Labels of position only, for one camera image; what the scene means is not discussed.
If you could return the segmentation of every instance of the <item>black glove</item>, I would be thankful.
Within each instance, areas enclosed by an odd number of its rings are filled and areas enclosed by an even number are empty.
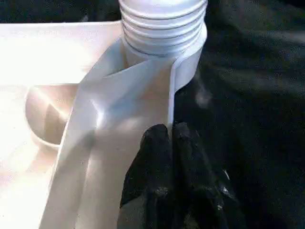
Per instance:
[[[147,130],[126,174],[118,229],[243,229],[229,179],[184,123]]]

